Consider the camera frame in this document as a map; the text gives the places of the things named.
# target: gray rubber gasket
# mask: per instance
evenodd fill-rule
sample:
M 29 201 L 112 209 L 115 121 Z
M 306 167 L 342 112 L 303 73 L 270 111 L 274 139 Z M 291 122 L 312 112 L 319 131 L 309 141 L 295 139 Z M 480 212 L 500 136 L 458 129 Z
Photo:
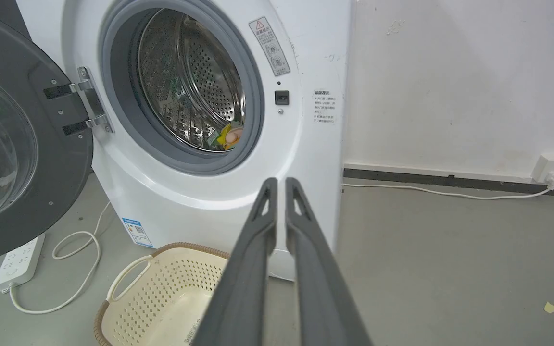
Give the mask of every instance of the gray rubber gasket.
M 209 29 L 224 46 L 237 68 L 246 97 L 246 131 L 237 146 L 224 153 L 209 153 L 182 144 L 161 124 L 140 95 L 136 55 L 138 33 L 159 9 L 185 13 Z M 238 30 L 219 9 L 205 0 L 127 0 L 115 6 L 102 30 L 101 63 L 106 95 L 115 115 L 147 153 L 179 171 L 216 175 L 237 167 L 255 147 L 264 122 L 264 93 L 255 60 Z

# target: open washing machine door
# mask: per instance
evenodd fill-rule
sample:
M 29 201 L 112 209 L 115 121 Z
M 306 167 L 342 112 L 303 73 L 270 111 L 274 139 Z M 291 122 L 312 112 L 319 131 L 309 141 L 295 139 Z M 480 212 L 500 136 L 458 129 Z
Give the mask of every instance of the open washing machine door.
M 0 255 L 52 226 L 81 192 L 93 153 L 83 101 L 60 68 L 0 21 Z

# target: baseboard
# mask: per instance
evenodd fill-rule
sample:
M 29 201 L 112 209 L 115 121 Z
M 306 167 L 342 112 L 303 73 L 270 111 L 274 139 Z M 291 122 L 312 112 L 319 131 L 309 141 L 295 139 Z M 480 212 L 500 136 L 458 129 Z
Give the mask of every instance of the baseboard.
M 382 168 L 387 170 L 379 171 L 380 166 L 345 164 L 343 177 L 515 193 L 537 193 L 544 188 L 544 185 L 532 183 L 530 177 L 455 173 L 407 167 L 382 166 Z M 554 196 L 554 190 L 550 191 L 548 195 Z

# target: warning sticker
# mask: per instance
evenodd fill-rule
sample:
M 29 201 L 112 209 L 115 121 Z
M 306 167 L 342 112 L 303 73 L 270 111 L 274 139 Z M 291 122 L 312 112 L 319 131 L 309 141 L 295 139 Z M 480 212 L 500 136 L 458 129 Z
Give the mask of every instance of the warning sticker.
M 314 123 L 334 124 L 337 98 L 328 90 L 314 90 Z
M 125 224 L 125 228 L 127 228 L 127 232 L 129 236 L 132 237 L 134 243 L 138 245 L 153 247 L 153 244 L 149 240 L 149 237 L 147 237 L 147 234 L 142 228 L 140 222 L 136 220 L 125 219 L 123 217 L 121 219 L 123 220 L 123 224 Z
M 290 72 L 290 66 L 288 66 L 286 56 L 281 50 L 281 46 L 279 42 L 277 42 L 277 37 L 275 37 L 273 29 L 271 29 L 271 26 L 268 24 L 266 17 L 250 22 L 249 28 L 253 31 L 255 38 L 258 39 L 260 46 L 262 46 L 264 55 L 266 55 L 275 77 Z

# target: chrome hinge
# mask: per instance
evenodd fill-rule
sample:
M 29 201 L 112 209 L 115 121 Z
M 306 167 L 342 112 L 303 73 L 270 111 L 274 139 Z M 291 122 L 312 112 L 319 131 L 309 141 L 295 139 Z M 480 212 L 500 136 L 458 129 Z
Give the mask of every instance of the chrome hinge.
M 113 128 L 110 127 L 110 120 L 104 111 L 104 108 L 101 106 L 100 98 L 97 96 L 97 91 L 91 80 L 91 76 L 86 67 L 78 68 L 78 75 L 81 77 L 79 83 L 72 83 L 68 85 L 70 87 L 70 92 L 80 93 L 83 92 L 84 96 L 87 99 L 87 104 L 91 108 L 94 117 L 87 120 L 85 123 L 87 127 L 93 128 L 99 125 L 104 126 L 106 132 L 112 132 Z

